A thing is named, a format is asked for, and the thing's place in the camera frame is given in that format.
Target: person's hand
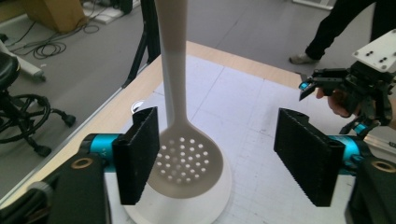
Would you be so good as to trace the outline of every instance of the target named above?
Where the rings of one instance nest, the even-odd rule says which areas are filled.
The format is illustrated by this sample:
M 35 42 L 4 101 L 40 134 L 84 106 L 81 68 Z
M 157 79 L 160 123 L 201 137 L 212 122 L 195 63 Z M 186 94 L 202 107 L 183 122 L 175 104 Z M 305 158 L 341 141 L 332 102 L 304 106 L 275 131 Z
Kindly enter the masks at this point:
M 322 88 L 318 88 L 317 98 L 323 98 L 324 92 Z M 332 112 L 336 115 L 339 115 L 343 118 L 348 118 L 350 116 L 349 112 L 347 112 L 344 107 L 345 101 L 347 99 L 347 93 L 340 90 L 334 90 L 332 95 L 328 98 L 328 104 Z M 359 109 L 357 108 L 355 111 L 355 115 L 359 113 Z

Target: gray floor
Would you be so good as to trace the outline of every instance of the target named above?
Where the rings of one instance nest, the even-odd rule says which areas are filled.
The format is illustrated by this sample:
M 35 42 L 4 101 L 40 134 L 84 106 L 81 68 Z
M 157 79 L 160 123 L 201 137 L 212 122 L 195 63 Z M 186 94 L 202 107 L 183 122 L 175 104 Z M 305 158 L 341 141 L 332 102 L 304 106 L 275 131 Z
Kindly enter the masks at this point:
M 188 40 L 221 49 L 254 61 L 310 75 L 315 68 L 349 67 L 351 53 L 368 43 L 372 8 L 363 11 L 339 36 L 320 63 L 293 65 L 291 54 L 304 51 L 319 22 L 329 11 L 293 4 L 291 0 L 200 0 L 190 1 Z M 0 24 L 0 33 L 19 39 L 32 22 L 27 18 Z M 35 139 L 56 148 L 86 120 L 127 77 L 142 33 L 142 15 L 137 7 L 108 25 L 96 24 L 94 34 L 79 32 L 62 40 L 64 53 L 27 61 L 42 67 L 47 77 L 40 82 L 22 74 L 12 85 L 12 94 L 33 92 L 49 98 L 54 107 L 75 115 L 78 122 L 67 128 L 52 116 Z M 22 42 L 51 36 L 39 24 Z M 0 146 L 0 198 L 4 197 L 35 167 L 45 162 L 23 141 Z

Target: skimmer ladle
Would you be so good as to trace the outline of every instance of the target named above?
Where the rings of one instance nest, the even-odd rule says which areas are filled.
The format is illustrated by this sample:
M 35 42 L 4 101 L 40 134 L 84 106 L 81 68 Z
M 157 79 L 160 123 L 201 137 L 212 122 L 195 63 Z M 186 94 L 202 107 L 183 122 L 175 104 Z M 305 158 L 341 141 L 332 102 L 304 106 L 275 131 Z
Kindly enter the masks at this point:
M 168 128 L 148 183 L 159 193 L 186 199 L 211 189 L 219 180 L 219 147 L 187 118 L 187 0 L 155 1 L 161 36 L 163 85 Z

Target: shoe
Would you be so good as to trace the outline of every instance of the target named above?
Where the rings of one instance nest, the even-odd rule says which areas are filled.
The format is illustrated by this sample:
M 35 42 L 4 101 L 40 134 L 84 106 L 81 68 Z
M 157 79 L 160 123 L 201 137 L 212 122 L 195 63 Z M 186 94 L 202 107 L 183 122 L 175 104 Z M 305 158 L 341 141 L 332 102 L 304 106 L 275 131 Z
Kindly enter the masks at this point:
M 303 63 L 318 63 L 319 60 L 311 59 L 305 53 L 296 54 L 289 57 L 289 61 L 294 64 L 303 64 Z

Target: black pants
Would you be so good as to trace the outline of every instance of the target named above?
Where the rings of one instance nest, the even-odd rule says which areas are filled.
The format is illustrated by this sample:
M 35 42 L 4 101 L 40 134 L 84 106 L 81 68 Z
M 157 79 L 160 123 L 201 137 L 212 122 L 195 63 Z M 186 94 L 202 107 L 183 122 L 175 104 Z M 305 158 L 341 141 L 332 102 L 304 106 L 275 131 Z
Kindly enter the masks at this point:
M 319 25 L 317 34 L 305 53 L 320 60 L 324 50 L 347 28 L 364 9 L 375 3 L 371 40 L 396 28 L 396 0 L 337 0 L 331 13 Z

